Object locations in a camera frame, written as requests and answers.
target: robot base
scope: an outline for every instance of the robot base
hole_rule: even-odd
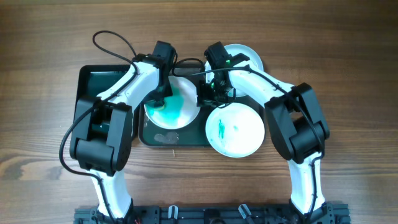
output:
[[[173,209],[177,212],[177,219],[171,215],[172,207],[160,208],[157,206],[134,207],[129,218],[118,219],[122,224],[301,224],[303,216],[299,216],[292,209],[291,204],[274,204],[264,207],[247,207],[249,213],[243,219],[237,207],[180,207]],[[111,223],[97,211],[97,207],[75,210],[74,224]],[[324,203],[312,215],[314,224],[350,224],[348,205]]]

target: white plate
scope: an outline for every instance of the white plate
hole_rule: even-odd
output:
[[[206,121],[206,137],[224,156],[239,158],[254,153],[265,135],[264,123],[249,106],[231,103],[213,110]]]
[[[232,56],[235,56],[239,53],[242,53],[250,58],[250,61],[253,62],[253,64],[260,70],[264,71],[264,66],[262,65],[262,61],[260,56],[250,47],[242,44],[229,44],[227,46],[224,46],[225,50],[231,54]],[[205,70],[209,71],[211,70],[209,62],[206,62],[205,64]],[[210,72],[206,74],[206,82],[209,83],[211,80],[214,78],[214,73]],[[233,90],[230,90],[228,92],[228,96],[233,97]],[[246,96],[245,92],[241,90],[236,90],[236,97],[241,97],[241,96]]]
[[[165,97],[165,106],[154,109],[145,105],[145,113],[158,127],[178,129],[190,124],[198,115],[197,88],[186,78],[169,76],[173,95]]]

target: wood grain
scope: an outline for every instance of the wood grain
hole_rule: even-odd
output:
[[[180,58],[204,59],[219,40],[245,44],[276,78],[309,83],[331,129],[321,171],[326,199],[348,203],[353,223],[396,223],[397,9],[394,1],[1,6],[0,223],[70,223],[74,208],[98,203],[91,180],[62,169],[58,148],[72,122],[79,69],[123,63],[91,43],[103,29],[142,53],[157,40],[171,42]],[[131,56],[118,39],[99,42]],[[290,197],[287,163],[271,141],[242,159],[211,148],[175,155],[133,141],[126,178],[134,204]]]

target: green stain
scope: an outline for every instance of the green stain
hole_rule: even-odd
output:
[[[155,109],[152,106],[146,104],[147,112],[151,116],[156,116],[162,120],[162,122],[177,125],[177,120],[180,117],[181,109],[184,104],[184,99],[180,93],[180,90],[171,85],[173,95],[164,98],[165,105],[163,109]]]
[[[220,139],[224,138],[224,132],[225,132],[225,126],[220,120],[220,122],[218,123],[218,137]]]

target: wooden table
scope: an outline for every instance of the wooden table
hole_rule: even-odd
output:
[[[79,69],[124,63],[91,43],[103,29],[145,54],[157,40],[170,42],[179,58],[204,60],[219,40],[245,44],[276,78],[309,83],[331,131],[324,196],[348,203],[353,223],[396,223],[397,9],[387,1],[0,6],[0,223],[71,223],[75,208],[98,203],[90,179],[61,167],[58,148]],[[114,37],[99,43],[132,57]],[[287,203],[287,163],[267,138],[242,159],[212,148],[174,149],[173,157],[136,139],[125,168],[134,204]]]

